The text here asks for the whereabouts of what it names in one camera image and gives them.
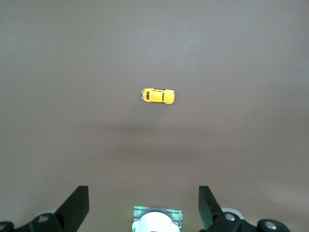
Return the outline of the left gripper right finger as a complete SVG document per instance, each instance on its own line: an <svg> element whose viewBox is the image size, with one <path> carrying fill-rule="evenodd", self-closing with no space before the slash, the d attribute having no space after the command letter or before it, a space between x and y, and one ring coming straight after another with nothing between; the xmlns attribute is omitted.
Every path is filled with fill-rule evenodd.
<svg viewBox="0 0 309 232"><path fill-rule="evenodd" d="M203 232L256 232L257 228L235 213L223 212L208 186L199 186L198 209Z"/></svg>

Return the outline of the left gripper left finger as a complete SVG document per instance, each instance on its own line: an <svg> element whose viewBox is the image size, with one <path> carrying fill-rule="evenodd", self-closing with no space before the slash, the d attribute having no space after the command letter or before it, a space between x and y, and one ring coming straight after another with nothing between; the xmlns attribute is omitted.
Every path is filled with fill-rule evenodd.
<svg viewBox="0 0 309 232"><path fill-rule="evenodd" d="M76 232L89 212L87 186L79 186L54 212L35 217L15 232Z"/></svg>

